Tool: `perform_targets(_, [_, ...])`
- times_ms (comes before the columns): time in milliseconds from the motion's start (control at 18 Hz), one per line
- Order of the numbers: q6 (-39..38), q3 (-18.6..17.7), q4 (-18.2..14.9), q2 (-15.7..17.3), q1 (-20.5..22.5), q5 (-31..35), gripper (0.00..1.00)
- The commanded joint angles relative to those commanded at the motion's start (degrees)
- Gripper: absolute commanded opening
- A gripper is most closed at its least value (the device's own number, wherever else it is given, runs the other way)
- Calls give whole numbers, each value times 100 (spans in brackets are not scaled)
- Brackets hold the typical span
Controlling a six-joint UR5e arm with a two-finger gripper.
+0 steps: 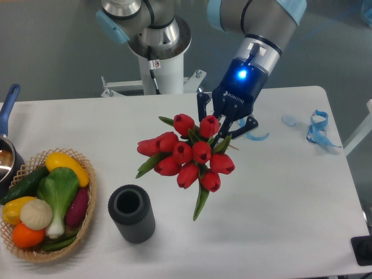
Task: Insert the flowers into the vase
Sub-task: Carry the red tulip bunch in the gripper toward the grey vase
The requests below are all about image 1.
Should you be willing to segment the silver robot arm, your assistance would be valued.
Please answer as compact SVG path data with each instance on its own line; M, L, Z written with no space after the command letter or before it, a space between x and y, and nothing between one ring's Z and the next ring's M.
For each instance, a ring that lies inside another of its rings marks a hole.
M223 119L217 139L237 138L258 126L254 103L306 7L306 1L209 1L209 23L244 36L220 84L211 94L197 95L200 119L209 102ZM137 56L145 94L183 92L191 31L174 13L173 1L102 1L96 20L111 40Z

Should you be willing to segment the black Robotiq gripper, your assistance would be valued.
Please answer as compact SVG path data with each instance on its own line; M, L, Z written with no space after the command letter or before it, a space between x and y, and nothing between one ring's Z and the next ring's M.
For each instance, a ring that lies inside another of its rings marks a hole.
M212 99L213 115L216 118L224 117L217 133L219 138L230 136L234 140L256 129L258 121L249 115L253 112L254 103L266 81L266 72L246 64L241 59L233 59L222 81L212 93L196 94L199 122L207 116L206 107ZM232 123L244 117L247 117L245 124L237 130L230 131Z

